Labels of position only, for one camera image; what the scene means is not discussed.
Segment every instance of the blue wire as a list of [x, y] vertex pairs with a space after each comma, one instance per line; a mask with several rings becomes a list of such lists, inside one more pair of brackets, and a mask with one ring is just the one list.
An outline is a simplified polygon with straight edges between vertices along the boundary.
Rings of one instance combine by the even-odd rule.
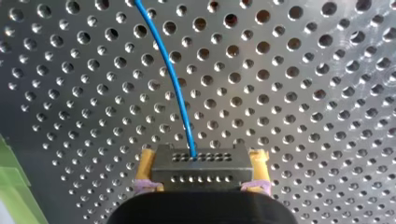
[[175, 89], [178, 107], [180, 109], [180, 114], [181, 117], [183, 118], [184, 127], [186, 129], [187, 142], [189, 143], [190, 146], [190, 156], [196, 157], [197, 153], [195, 150], [194, 136], [192, 135], [192, 131], [190, 127], [189, 115], [187, 114], [187, 109], [186, 106], [184, 105], [183, 93], [181, 92], [180, 86], [178, 85], [175, 68], [173, 67], [172, 63], [169, 61], [169, 56], [168, 56], [168, 52], [166, 51], [165, 44], [163, 43], [163, 40], [161, 39], [160, 34], [158, 33], [154, 23], [149, 18], [149, 15], [142, 4], [142, 1], [134, 0], [134, 4], [137, 6], [137, 9], [139, 9], [140, 14], [142, 14], [142, 17], [145, 20], [145, 22], [148, 24], [148, 28], [150, 29], [152, 35], [154, 36], [158, 48], [160, 49], [161, 55], [163, 56], [163, 60], [165, 61], [166, 67], [168, 68], [168, 72]]

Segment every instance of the green surface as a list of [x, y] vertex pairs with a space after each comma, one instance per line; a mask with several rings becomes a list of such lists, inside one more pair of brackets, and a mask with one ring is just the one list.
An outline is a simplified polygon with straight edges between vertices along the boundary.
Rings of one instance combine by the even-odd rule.
[[16, 224], [47, 224], [29, 186], [17, 158], [0, 136], [0, 200]]

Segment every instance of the round hole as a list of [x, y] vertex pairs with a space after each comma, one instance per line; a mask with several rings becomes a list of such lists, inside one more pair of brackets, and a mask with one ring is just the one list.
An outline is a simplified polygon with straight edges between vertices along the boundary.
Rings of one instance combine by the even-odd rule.
[[169, 55], [172, 63], [179, 63], [181, 61], [181, 54], [177, 51], [172, 51]]
[[144, 25], [136, 25], [136, 27], [134, 28], [134, 35], [137, 38], [143, 38], [146, 36], [147, 33], [148, 33], [148, 30], [146, 29], [146, 27]]
[[337, 11], [337, 5], [334, 2], [327, 2], [323, 5], [321, 13], [325, 17], [332, 16]]
[[300, 70], [295, 66], [289, 67], [286, 70], [286, 77], [288, 77], [288, 78], [297, 77], [299, 74], [300, 74]]
[[233, 119], [232, 125], [235, 129], [241, 128], [242, 126], [244, 126], [244, 121], [242, 121], [241, 119]]
[[298, 19], [300, 19], [303, 16], [303, 9], [300, 7], [292, 7], [289, 10], [289, 18], [292, 21], [296, 21]]
[[98, 10], [104, 11], [110, 6], [108, 0], [95, 0], [95, 6]]
[[212, 83], [213, 83], [213, 77], [212, 76], [206, 75], [206, 76], [201, 77], [201, 84], [203, 86], [207, 87], [207, 86], [212, 85]]
[[257, 97], [257, 104], [258, 105], [265, 105], [268, 104], [268, 102], [270, 101], [270, 98], [265, 95], [265, 94], [261, 94]]
[[213, 99], [207, 99], [205, 100], [204, 105], [206, 109], [213, 109], [216, 107], [217, 103]]
[[270, 44], [268, 44], [268, 43], [265, 42], [265, 41], [262, 41], [262, 42], [260, 42], [260, 43], [257, 45], [256, 52], [257, 52], [258, 54], [263, 55], [263, 54], [268, 53], [268, 51], [270, 50], [270, 48], [271, 48]]
[[206, 28], [206, 20], [203, 18], [197, 18], [194, 20], [192, 27], [196, 32], [201, 32]]
[[337, 27], [338, 27], [338, 29], [340, 29], [340, 30], [345, 30], [346, 28], [349, 27], [349, 24], [350, 24], [350, 21], [349, 21], [348, 19], [341, 19], [341, 20], [338, 22]]
[[314, 92], [314, 100], [319, 101], [326, 97], [326, 91], [318, 90]]
[[332, 44], [332, 37], [330, 35], [323, 35], [320, 37], [318, 44], [323, 49], [327, 48]]
[[260, 25], [268, 22], [271, 18], [271, 14], [267, 10], [261, 10], [256, 14], [256, 22]]
[[275, 82], [272, 85], [272, 91], [280, 91], [280, 90], [282, 90], [282, 88], [283, 88], [283, 84], [280, 82]]
[[77, 40], [80, 44], [89, 44], [91, 42], [91, 37], [88, 33], [85, 32], [78, 32]]
[[345, 98], [351, 97], [353, 94], [355, 94], [355, 90], [352, 87], [346, 87], [343, 89], [342, 96]]
[[29, 50], [37, 50], [37, 42], [31, 38], [25, 38], [23, 40], [23, 45], [25, 46], [26, 49]]
[[236, 57], [239, 54], [239, 48], [236, 45], [231, 45], [227, 48], [227, 56], [230, 58]]
[[301, 41], [298, 38], [292, 38], [288, 42], [288, 49], [291, 51], [299, 49], [301, 46]]
[[96, 27], [97, 23], [98, 23], [98, 19], [96, 19], [96, 17], [94, 17], [94, 16], [89, 16], [87, 18], [87, 23], [91, 27]]
[[183, 37], [181, 45], [183, 45], [184, 48], [190, 47], [192, 45], [192, 39], [188, 36]]
[[244, 30], [244, 32], [242, 32], [241, 38], [245, 41], [248, 41], [249, 39], [251, 39], [253, 37], [253, 31], [251, 30]]
[[238, 23], [238, 18], [234, 14], [228, 14], [224, 18], [224, 25], [228, 29], [235, 27], [237, 23]]
[[348, 73], [353, 73], [353, 72], [358, 71], [358, 70], [359, 70], [359, 67], [360, 67], [360, 65], [359, 65], [358, 62], [356, 62], [356, 61], [350, 61], [350, 62], [348, 62], [348, 63], [346, 64], [346, 71], [347, 71]]
[[215, 69], [216, 72], [220, 72], [224, 68], [225, 68], [225, 64], [224, 63], [217, 62], [214, 65], [214, 69]]
[[119, 33], [113, 28], [108, 28], [105, 31], [105, 37], [108, 41], [114, 41], [119, 38]]
[[312, 80], [311, 79], [304, 79], [301, 82], [301, 88], [302, 89], [308, 89], [312, 85]]
[[58, 35], [52, 35], [49, 38], [49, 42], [55, 48], [60, 48], [60, 47], [62, 47], [64, 45], [64, 40]]
[[21, 21], [23, 21], [23, 19], [24, 19], [24, 15], [23, 15], [22, 10], [17, 9], [17, 8], [12, 8], [12, 9], [10, 9], [9, 12], [8, 12], [8, 16], [9, 16], [12, 20], [17, 21], [17, 22], [21, 22]]
[[306, 26], [305, 26], [305, 28], [304, 28], [304, 31], [307, 33], [307, 34], [312, 34], [312, 33], [314, 33], [316, 30], [318, 29], [318, 25], [315, 23], [315, 22], [309, 22]]
[[210, 1], [210, 3], [207, 5], [207, 10], [211, 13], [215, 13], [219, 10], [219, 3], [216, 1]]
[[79, 4], [76, 1], [68, 1], [66, 3], [66, 10], [70, 14], [78, 14], [79, 13]]
[[241, 81], [241, 75], [239, 75], [239, 73], [231, 73], [230, 75], [228, 75], [228, 81], [231, 84], [236, 84]]
[[177, 13], [177, 15], [178, 15], [179, 17], [185, 16], [186, 13], [187, 13], [187, 7], [186, 7], [186, 6], [183, 6], [183, 5], [178, 6], [178, 7], [177, 7], [176, 13]]
[[270, 77], [270, 73], [265, 69], [260, 70], [259, 72], [257, 72], [256, 75], [256, 79], [259, 81], [267, 80], [269, 77]]
[[[153, 8], [148, 9], [148, 16], [150, 19], [154, 19], [157, 16], [157, 12]], [[125, 23], [126, 22], [126, 15], [123, 13], [117, 14], [117, 22], [118, 23]]]
[[219, 44], [221, 42], [221, 39], [222, 39], [222, 35], [221, 34], [213, 34], [210, 40], [211, 40], [211, 42], [213, 44], [217, 45], [217, 44]]
[[87, 66], [91, 71], [96, 71], [99, 69], [100, 64], [98, 61], [96, 61], [95, 59], [89, 59], [87, 62]]
[[294, 91], [286, 93], [285, 101], [286, 103], [291, 103], [297, 100], [297, 94]]
[[372, 5], [371, 0], [358, 0], [358, 2], [355, 5], [355, 8], [359, 13], [363, 13], [368, 9], [370, 9], [371, 5]]
[[390, 27], [388, 28], [383, 35], [385, 41], [389, 42], [396, 39], [396, 28]]
[[126, 60], [125, 60], [124, 58], [122, 58], [122, 57], [116, 57], [116, 58], [114, 59], [114, 65], [115, 65], [117, 68], [119, 68], [119, 69], [125, 67], [126, 64], [127, 64]]
[[241, 104], [242, 104], [242, 99], [241, 99], [240, 97], [237, 97], [237, 96], [233, 97], [233, 98], [231, 99], [231, 101], [230, 101], [230, 105], [231, 105], [232, 107], [238, 107], [238, 106], [240, 106]]
[[209, 50], [208, 49], [199, 49], [197, 53], [197, 57], [200, 61], [205, 61], [209, 58]]
[[274, 66], [280, 66], [284, 61], [285, 59], [282, 56], [275, 56], [272, 60], [272, 64]]
[[166, 35], [172, 35], [172, 34], [174, 34], [176, 32], [176, 30], [177, 30], [177, 27], [176, 27], [175, 23], [172, 22], [172, 21], [167, 21], [163, 25], [163, 32]]
[[320, 65], [317, 66], [316, 69], [316, 73], [320, 77], [326, 75], [329, 71], [330, 71], [330, 67], [326, 63], [321, 63]]
[[376, 63], [376, 69], [379, 71], [382, 71], [382, 70], [388, 68], [390, 66], [390, 64], [391, 64], [391, 61], [389, 58], [381, 58]]
[[52, 16], [52, 11], [48, 6], [40, 4], [37, 7], [37, 14], [39, 17], [43, 19], [49, 19]]
[[350, 42], [351, 42], [352, 44], [357, 45], [357, 44], [363, 42], [364, 38], [365, 38], [364, 32], [362, 32], [362, 31], [357, 31], [357, 32], [354, 32], [354, 33], [352, 34], [352, 36], [350, 37]]

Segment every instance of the gray metal panel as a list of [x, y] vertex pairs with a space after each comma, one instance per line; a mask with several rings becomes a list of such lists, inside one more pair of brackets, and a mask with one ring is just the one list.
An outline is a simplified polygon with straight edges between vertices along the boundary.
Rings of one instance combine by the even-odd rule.
[[[1, 133], [60, 224], [106, 222], [142, 147], [186, 147], [131, 1], [77, 2], [0, 6]], [[144, 2], [176, 25], [163, 41], [198, 147], [270, 150], [274, 197], [301, 223], [394, 222], [394, 1]]]

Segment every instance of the metal surface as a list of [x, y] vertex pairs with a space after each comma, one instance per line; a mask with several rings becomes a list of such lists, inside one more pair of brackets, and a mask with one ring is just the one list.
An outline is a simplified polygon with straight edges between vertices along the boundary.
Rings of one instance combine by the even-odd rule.
[[253, 167], [246, 148], [198, 148], [197, 158], [184, 148], [160, 145], [151, 168], [151, 180], [165, 190], [232, 190], [251, 181]]
[[[131, 2], [0, 3], [0, 129], [49, 223], [105, 223], [142, 147], [186, 147]], [[300, 223], [394, 222], [394, 1], [145, 5], [198, 147], [270, 150], [274, 197]]]

